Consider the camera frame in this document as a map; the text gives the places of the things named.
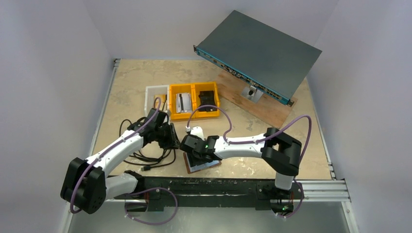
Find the brown leather card holder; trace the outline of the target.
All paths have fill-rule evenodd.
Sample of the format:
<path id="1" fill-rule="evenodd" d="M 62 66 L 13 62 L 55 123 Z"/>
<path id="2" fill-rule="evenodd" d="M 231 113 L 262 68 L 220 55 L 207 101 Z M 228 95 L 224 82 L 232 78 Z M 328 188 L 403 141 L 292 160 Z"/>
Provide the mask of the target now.
<path id="1" fill-rule="evenodd" d="M 185 152 L 183 153 L 185 166 L 188 174 L 192 174 L 195 172 L 199 172 L 208 168 L 220 166 L 222 164 L 221 161 L 212 161 L 212 162 L 202 162 L 196 161 L 195 159 L 191 158 Z"/>

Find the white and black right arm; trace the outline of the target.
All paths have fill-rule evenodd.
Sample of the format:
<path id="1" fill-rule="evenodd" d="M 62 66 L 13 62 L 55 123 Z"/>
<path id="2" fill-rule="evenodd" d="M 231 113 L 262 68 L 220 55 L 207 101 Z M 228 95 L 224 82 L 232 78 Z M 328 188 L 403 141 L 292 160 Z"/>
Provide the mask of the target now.
<path id="1" fill-rule="evenodd" d="M 189 132 L 179 149 L 198 162 L 221 161 L 234 157 L 253 157 L 264 160 L 275 172 L 273 192 L 283 198 L 292 191 L 299 173 L 302 143 L 277 128 L 249 137 L 225 138 L 212 135 L 202 139 Z"/>

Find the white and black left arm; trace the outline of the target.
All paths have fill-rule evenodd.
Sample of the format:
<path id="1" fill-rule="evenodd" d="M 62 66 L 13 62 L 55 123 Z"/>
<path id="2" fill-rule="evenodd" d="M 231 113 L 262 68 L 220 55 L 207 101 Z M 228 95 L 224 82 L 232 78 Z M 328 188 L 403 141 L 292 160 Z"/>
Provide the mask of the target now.
<path id="1" fill-rule="evenodd" d="M 169 114 L 152 108 L 146 117 L 130 124 L 114 142 L 85 159 L 74 158 L 68 166 L 60 197 L 70 203 L 72 213 L 96 212 L 107 199 L 128 194 L 143 196 L 142 176 L 133 171 L 110 177 L 110 173 L 128 156 L 157 142 L 163 150 L 176 150 L 179 140 Z"/>

